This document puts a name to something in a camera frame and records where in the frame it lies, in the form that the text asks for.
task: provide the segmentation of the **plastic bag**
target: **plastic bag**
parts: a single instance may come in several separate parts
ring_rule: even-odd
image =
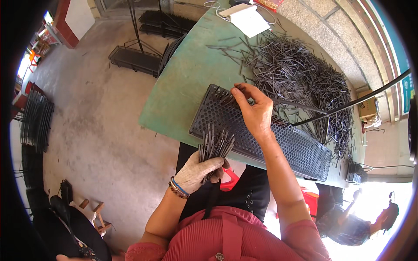
[[[277,7],[283,2],[284,0],[254,0],[254,2],[257,2],[263,6],[265,6],[267,9],[272,10],[273,12],[276,12]]]

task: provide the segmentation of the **cardboard box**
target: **cardboard box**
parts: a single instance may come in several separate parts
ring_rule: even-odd
[[[360,92],[357,97],[361,98],[363,96],[366,96],[367,94],[373,92],[373,90],[367,90],[364,92]],[[373,116],[377,114],[376,112],[376,104],[375,104],[375,97],[372,97],[362,103],[359,103],[359,112],[360,112],[360,119],[364,122],[367,121],[367,119],[371,119]]]

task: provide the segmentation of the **red pleated shirt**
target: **red pleated shirt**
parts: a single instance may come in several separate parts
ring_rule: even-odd
[[[204,210],[182,220],[168,250],[155,243],[136,243],[128,248],[126,261],[224,261],[241,260],[330,260],[315,223],[301,220],[290,224],[282,240],[266,230],[261,221],[245,210],[214,207],[208,219]]]

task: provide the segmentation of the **black hair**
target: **black hair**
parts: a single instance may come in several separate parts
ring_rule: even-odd
[[[392,203],[392,200],[389,201],[389,207],[387,208],[386,215],[387,218],[382,223],[382,229],[384,229],[385,232],[392,228],[396,218],[399,215],[399,206],[395,203]]]

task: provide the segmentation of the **sign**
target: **sign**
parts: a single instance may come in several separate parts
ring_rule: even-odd
[[[403,114],[409,112],[410,109],[410,100],[415,95],[414,85],[412,83],[412,75],[406,76],[402,80],[402,90],[403,90]]]

